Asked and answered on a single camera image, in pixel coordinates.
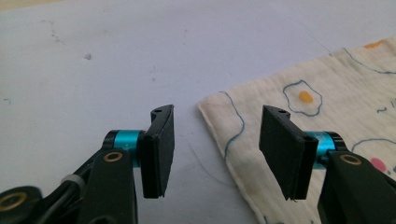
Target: blue line drawing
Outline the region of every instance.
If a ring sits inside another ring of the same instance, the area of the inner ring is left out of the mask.
[[[361,140],[358,143],[356,143],[355,145],[353,145],[353,147],[352,147],[352,149],[350,149],[350,151],[354,152],[354,150],[356,149],[356,147],[358,145],[360,145],[362,143],[365,143],[365,142],[371,142],[371,141],[385,141],[385,142],[389,142],[389,143],[392,143],[392,144],[396,145],[396,142],[394,142],[392,140],[389,140],[389,139],[386,139],[386,138],[369,138],[369,139]]]
[[[374,68],[372,68],[372,67],[369,67],[369,66],[367,66],[366,64],[361,63],[361,62],[359,62],[357,59],[355,59],[355,58],[352,56],[352,54],[349,53],[349,51],[347,51],[347,49],[344,48],[344,51],[349,55],[349,57],[350,57],[355,63],[358,63],[358,64],[360,64],[361,66],[363,66],[363,67],[365,67],[365,68],[367,68],[367,69],[369,69],[369,70],[371,70],[371,71],[373,71],[373,72],[377,72],[378,74],[385,74],[385,75],[395,75],[395,74],[396,74],[396,72],[379,71],[379,70],[376,70],[376,69],[374,69]]]
[[[227,159],[227,152],[228,149],[230,148],[230,145],[233,143],[233,141],[235,141],[236,138],[238,138],[242,132],[245,130],[245,121],[242,118],[242,116],[239,114],[238,110],[236,109],[235,105],[233,104],[233,98],[231,98],[231,96],[226,92],[226,91],[221,91],[222,93],[224,93],[231,101],[231,105],[233,106],[233,109],[235,110],[236,115],[241,119],[242,122],[242,127],[241,130],[239,131],[239,133],[237,133],[236,135],[234,135],[232,138],[230,138],[230,140],[228,140],[227,145],[224,148],[224,160]]]
[[[300,85],[301,83],[304,83],[311,91],[313,91],[314,93],[316,93],[319,96],[320,104],[318,105],[318,111],[316,111],[316,113],[309,114],[309,113],[306,113],[306,112],[304,112],[302,110],[294,110],[294,109],[291,108],[290,99],[289,99],[289,96],[286,94],[286,90],[287,90],[287,88]],[[306,83],[304,80],[301,79],[298,82],[294,82],[294,83],[291,83],[291,84],[287,85],[286,87],[283,88],[283,94],[285,95],[286,99],[288,100],[288,108],[291,111],[293,111],[294,113],[304,114],[304,115],[306,115],[308,117],[314,117],[314,116],[317,116],[320,113],[320,108],[323,105],[323,96],[319,92],[317,92],[314,89],[312,89],[312,87],[310,85],[308,85],[308,83]]]

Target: white table surface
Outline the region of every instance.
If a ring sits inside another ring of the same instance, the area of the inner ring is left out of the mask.
[[[395,10],[393,0],[64,0],[3,11],[0,191],[48,195],[108,131],[146,130],[150,110],[174,104],[165,198],[144,199],[134,172],[140,223],[256,223],[197,103],[395,35]]]

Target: fabric cloth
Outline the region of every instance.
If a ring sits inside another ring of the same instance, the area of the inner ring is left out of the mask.
[[[320,223],[324,170],[305,201],[285,201],[259,150],[262,106],[291,113],[303,131],[339,133],[349,150],[396,177],[396,37],[299,63],[207,96],[198,107],[259,223]]]

